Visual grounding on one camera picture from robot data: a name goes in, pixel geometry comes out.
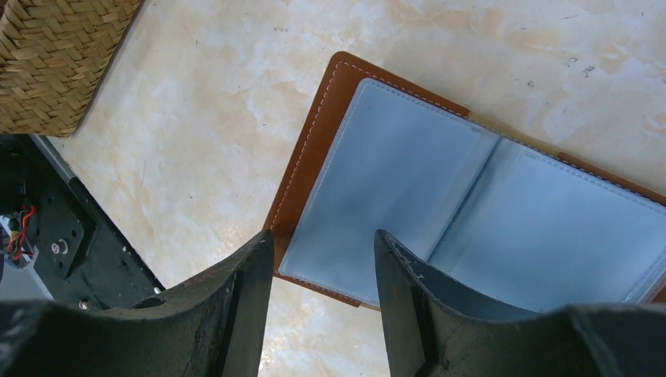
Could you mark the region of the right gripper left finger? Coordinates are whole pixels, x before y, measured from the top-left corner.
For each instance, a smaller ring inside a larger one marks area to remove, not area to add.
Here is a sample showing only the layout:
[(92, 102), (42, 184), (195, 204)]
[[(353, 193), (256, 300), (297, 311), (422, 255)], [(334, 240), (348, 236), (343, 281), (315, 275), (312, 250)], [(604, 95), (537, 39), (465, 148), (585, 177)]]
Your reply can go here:
[(255, 376), (273, 278), (273, 235), (129, 309), (1, 304), (4, 376)]

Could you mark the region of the woven straw divided tray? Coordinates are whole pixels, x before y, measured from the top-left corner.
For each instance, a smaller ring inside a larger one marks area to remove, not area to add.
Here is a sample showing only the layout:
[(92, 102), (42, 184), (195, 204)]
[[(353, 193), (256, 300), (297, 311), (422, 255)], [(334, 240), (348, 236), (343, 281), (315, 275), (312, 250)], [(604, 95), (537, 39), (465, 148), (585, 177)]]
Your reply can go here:
[(141, 5), (3, 1), (2, 134), (73, 134)]

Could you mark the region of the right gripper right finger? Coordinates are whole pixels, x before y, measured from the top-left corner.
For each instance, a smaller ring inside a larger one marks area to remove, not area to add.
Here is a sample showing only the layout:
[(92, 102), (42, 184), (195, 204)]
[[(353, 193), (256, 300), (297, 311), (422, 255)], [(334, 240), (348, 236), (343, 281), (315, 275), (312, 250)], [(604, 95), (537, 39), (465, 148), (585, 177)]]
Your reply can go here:
[(535, 313), (498, 301), (375, 234), (393, 376), (662, 376), (665, 307), (573, 305)]

